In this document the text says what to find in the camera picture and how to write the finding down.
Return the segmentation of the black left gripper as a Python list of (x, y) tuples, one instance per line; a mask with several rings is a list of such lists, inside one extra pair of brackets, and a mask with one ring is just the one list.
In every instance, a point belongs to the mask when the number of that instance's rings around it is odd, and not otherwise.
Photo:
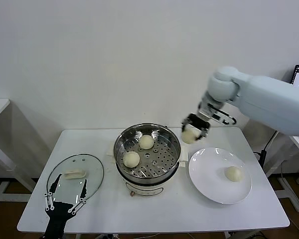
[(67, 221), (73, 218), (73, 214), (76, 214), (86, 204), (87, 179), (84, 181), (80, 199), (74, 206), (64, 202), (53, 203), (53, 194), (58, 187), (58, 182), (61, 176), (62, 174), (59, 174), (48, 188), (48, 191), (44, 193), (45, 211), (49, 216), (49, 222), (43, 235), (44, 239), (61, 239), (64, 235)]

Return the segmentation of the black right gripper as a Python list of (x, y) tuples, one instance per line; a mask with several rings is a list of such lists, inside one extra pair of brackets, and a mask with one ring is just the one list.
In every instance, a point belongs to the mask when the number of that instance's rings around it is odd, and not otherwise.
[(186, 130), (186, 126), (188, 124), (195, 127), (196, 129), (199, 129), (200, 134), (196, 137), (197, 141), (203, 139), (204, 137), (207, 137), (210, 128), (209, 122), (202, 120), (195, 114), (189, 114), (181, 122), (181, 132), (184, 132)]

